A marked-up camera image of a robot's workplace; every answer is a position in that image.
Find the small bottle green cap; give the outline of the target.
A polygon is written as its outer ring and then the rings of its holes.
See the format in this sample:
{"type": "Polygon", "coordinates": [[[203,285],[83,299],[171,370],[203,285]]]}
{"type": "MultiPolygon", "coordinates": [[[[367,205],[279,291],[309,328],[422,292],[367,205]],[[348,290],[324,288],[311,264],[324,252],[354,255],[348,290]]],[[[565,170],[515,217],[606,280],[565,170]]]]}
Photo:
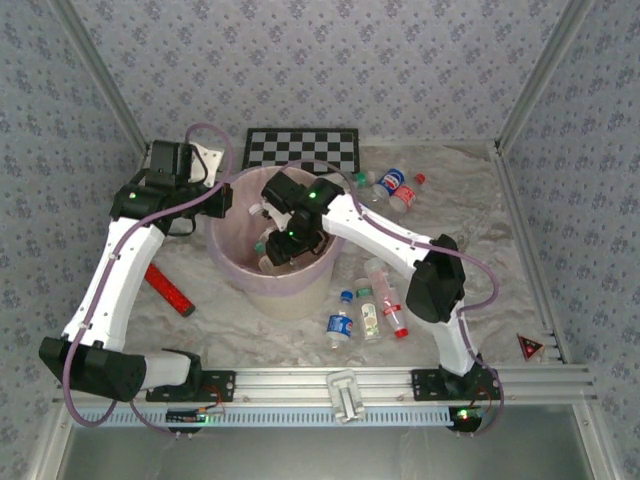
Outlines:
{"type": "Polygon", "coordinates": [[[255,252],[258,257],[258,268],[264,274],[276,275],[277,267],[273,264],[266,252],[266,245],[262,241],[258,241],[254,245],[255,252]]]}

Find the purple plastic bin bag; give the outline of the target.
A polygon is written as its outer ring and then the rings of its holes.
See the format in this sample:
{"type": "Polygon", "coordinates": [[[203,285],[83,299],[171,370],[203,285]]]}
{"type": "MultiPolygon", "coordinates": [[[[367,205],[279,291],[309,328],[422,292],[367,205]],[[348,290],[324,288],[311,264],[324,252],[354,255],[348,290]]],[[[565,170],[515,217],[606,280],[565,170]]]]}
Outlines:
{"type": "Polygon", "coordinates": [[[322,275],[332,272],[333,264],[345,241],[332,237],[323,254],[302,255],[296,268],[287,274],[273,276],[260,271],[255,244],[265,230],[274,225],[250,209],[263,200],[261,195],[268,180],[279,166],[247,169],[229,181],[232,205],[222,219],[212,218],[206,228],[209,255],[219,270],[247,294],[286,297],[300,293],[322,275]]]}

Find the clear bottle green white label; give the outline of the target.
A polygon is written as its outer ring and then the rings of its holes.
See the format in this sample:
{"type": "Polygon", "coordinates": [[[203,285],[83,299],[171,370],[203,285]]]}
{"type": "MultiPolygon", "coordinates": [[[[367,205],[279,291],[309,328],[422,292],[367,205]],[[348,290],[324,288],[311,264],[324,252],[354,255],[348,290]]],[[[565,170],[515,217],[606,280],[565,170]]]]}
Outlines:
{"type": "Polygon", "coordinates": [[[368,278],[359,278],[354,282],[356,311],[362,326],[365,341],[377,340],[380,337],[377,305],[373,287],[368,278]]]}

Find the clear bottle red label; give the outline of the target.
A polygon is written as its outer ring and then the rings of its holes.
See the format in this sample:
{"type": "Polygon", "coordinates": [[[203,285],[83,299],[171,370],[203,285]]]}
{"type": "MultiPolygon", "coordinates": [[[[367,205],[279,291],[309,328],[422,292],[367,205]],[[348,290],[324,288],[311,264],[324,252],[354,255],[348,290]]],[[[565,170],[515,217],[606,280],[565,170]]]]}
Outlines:
{"type": "Polygon", "coordinates": [[[416,193],[411,186],[401,185],[389,198],[390,206],[400,213],[406,213],[414,203],[416,193]]]}

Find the beige waste bin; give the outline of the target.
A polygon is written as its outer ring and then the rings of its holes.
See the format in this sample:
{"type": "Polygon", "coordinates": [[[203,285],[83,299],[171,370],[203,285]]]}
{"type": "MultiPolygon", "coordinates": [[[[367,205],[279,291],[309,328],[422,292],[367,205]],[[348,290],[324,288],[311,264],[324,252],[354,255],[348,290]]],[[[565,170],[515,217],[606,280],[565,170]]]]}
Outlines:
{"type": "Polygon", "coordinates": [[[274,266],[265,253],[248,270],[242,289],[263,314],[276,320],[298,320],[319,309],[329,293],[337,254],[306,253],[274,266]]]}

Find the black white chessboard box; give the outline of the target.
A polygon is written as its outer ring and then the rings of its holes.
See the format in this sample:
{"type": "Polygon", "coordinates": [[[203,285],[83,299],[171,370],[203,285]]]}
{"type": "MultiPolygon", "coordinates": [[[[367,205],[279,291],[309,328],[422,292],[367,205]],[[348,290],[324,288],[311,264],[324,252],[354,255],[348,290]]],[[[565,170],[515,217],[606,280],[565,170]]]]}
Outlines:
{"type": "Polygon", "coordinates": [[[251,128],[247,130],[242,169],[283,166],[303,160],[301,168],[323,175],[330,169],[360,172],[359,132],[355,128],[251,128]]]}

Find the clear bottle green cap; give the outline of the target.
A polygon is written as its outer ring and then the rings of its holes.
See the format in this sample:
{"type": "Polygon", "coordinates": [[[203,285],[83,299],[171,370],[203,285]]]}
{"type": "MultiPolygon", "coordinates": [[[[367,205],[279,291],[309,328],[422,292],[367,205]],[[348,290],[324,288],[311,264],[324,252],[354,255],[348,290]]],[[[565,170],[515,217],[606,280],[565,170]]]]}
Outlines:
{"type": "Polygon", "coordinates": [[[358,199],[363,204],[377,204],[380,197],[374,191],[374,184],[376,182],[376,174],[373,171],[361,171],[353,173],[351,180],[358,199]]]}

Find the small blue Pepsi bottle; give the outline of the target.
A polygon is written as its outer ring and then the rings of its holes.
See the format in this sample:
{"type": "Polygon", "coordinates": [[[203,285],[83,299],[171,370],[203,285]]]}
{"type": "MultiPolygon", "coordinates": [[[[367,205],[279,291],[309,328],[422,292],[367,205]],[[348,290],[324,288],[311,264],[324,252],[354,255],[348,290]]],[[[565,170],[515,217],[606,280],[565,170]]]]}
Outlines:
{"type": "Polygon", "coordinates": [[[353,319],[346,311],[338,311],[328,319],[326,336],[329,338],[332,349],[338,349],[343,343],[349,341],[352,336],[353,319]]]}

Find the clear bottle red cap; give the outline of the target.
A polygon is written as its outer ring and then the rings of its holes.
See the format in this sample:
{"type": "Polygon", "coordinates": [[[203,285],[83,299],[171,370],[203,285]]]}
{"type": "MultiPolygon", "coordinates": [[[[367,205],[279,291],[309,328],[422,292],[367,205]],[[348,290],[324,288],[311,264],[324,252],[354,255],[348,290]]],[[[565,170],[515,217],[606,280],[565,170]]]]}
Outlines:
{"type": "Polygon", "coordinates": [[[386,263],[379,258],[372,258],[364,263],[364,270],[371,282],[378,306],[395,337],[407,337],[409,330],[404,318],[402,301],[397,289],[389,282],[386,263]]]}

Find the red glitter tube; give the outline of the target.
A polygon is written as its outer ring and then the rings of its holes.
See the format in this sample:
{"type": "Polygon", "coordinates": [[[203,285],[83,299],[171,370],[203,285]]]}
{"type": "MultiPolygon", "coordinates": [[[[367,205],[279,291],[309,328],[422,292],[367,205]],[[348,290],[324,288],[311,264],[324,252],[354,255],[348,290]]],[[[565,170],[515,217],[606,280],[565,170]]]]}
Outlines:
{"type": "Polygon", "coordinates": [[[195,312],[195,305],[155,264],[149,265],[144,279],[182,317],[189,317],[195,312]]]}

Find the small circuit board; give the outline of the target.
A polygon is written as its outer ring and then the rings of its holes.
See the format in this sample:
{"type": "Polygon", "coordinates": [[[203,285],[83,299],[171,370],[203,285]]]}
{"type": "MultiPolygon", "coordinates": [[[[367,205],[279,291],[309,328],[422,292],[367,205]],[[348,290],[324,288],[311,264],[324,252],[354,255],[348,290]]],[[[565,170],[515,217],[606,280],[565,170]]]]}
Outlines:
{"type": "Polygon", "coordinates": [[[165,414],[166,423],[205,423],[208,420],[208,409],[169,409],[165,414]]]}
{"type": "Polygon", "coordinates": [[[450,407],[451,424],[447,428],[460,435],[474,436],[481,427],[486,411],[481,407],[450,407]]]}

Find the aluminium frame post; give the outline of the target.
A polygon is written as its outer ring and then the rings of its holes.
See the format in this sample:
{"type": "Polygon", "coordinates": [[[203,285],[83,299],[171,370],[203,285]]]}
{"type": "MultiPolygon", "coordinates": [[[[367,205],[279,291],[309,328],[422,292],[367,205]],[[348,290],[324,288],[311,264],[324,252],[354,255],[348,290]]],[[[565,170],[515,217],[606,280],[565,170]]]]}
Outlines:
{"type": "Polygon", "coordinates": [[[595,0],[567,0],[500,135],[495,140],[495,147],[500,155],[504,156],[513,147],[594,3],[595,0]]]}
{"type": "Polygon", "coordinates": [[[55,12],[70,43],[82,59],[127,140],[138,153],[144,153],[146,139],[71,0],[47,0],[47,2],[55,12]]]}

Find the aluminium mounting rail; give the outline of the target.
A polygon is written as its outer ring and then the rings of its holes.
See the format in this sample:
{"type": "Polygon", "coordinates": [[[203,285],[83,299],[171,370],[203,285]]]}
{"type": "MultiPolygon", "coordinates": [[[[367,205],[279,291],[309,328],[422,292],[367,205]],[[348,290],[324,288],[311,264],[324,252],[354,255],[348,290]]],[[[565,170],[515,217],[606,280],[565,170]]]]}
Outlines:
{"type": "MultiPolygon", "coordinates": [[[[352,371],[365,406],[415,403],[463,406],[505,404],[573,404],[597,399],[592,379],[583,365],[520,365],[497,369],[502,397],[497,401],[415,401],[408,368],[359,367],[352,371]]],[[[236,372],[232,402],[226,406],[327,406],[331,403],[326,377],[331,368],[243,368],[236,372]]]]}

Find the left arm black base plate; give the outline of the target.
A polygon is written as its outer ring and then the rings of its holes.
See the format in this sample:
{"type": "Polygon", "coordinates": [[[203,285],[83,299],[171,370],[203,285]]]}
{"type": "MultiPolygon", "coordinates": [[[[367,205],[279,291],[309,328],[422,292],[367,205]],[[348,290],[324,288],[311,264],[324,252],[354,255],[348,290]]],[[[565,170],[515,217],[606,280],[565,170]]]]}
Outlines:
{"type": "Polygon", "coordinates": [[[232,402],[235,386],[235,371],[202,370],[190,373],[181,385],[165,385],[148,390],[145,399],[147,402],[166,403],[232,402]]]}

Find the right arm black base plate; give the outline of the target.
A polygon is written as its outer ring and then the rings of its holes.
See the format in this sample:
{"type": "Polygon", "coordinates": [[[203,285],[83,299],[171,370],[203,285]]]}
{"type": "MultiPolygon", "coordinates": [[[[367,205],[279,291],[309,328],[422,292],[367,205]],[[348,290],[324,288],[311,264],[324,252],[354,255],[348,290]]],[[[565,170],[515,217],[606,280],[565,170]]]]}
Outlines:
{"type": "Polygon", "coordinates": [[[440,368],[414,369],[410,379],[415,401],[497,401],[502,397],[493,376],[482,368],[463,377],[440,368]]]}

